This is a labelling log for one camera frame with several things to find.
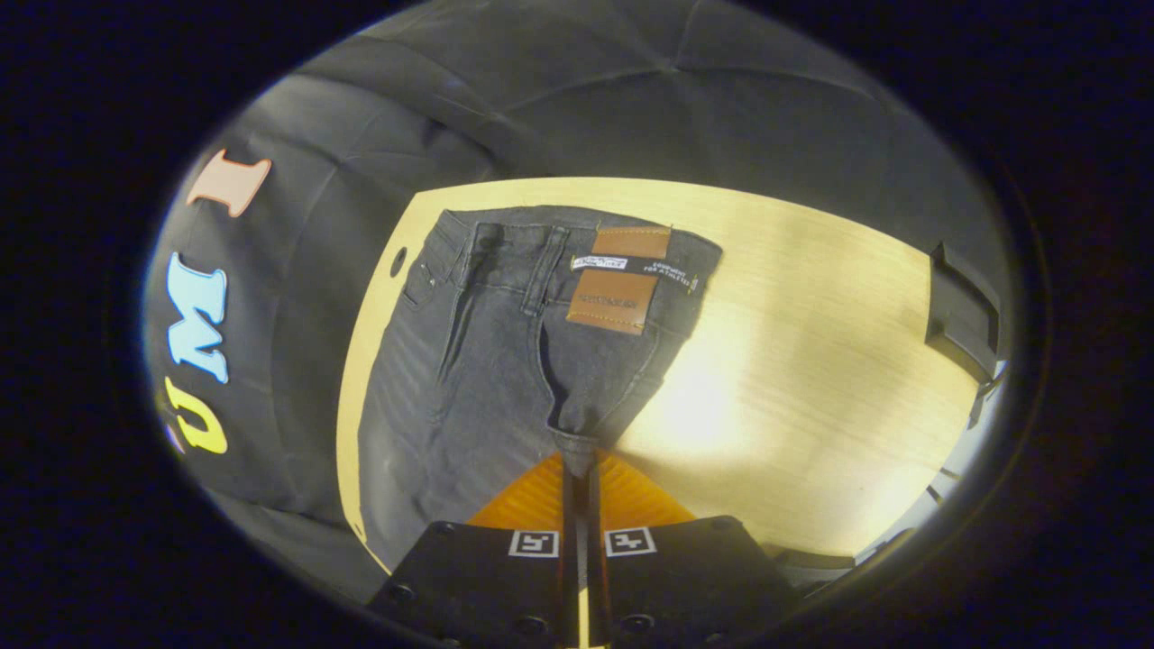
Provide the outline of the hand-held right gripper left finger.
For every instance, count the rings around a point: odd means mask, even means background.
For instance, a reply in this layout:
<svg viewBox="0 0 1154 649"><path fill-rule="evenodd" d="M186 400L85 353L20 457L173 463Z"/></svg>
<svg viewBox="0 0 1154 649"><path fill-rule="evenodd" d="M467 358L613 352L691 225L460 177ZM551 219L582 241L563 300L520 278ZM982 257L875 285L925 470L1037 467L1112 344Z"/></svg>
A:
<svg viewBox="0 0 1154 649"><path fill-rule="evenodd" d="M554 453L470 520L430 523L370 614L444 648L569 648L578 558L572 478Z"/></svg>

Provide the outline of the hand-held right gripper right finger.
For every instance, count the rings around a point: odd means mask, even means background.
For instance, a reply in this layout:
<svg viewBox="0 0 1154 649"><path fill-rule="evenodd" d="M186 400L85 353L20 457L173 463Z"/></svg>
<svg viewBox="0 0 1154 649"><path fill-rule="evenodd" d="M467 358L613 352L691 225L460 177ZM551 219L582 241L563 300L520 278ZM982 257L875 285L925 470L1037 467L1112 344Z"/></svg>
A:
<svg viewBox="0 0 1154 649"><path fill-rule="evenodd" d="M589 631L595 648L733 648L801 595L733 515L699 517L598 452Z"/></svg>

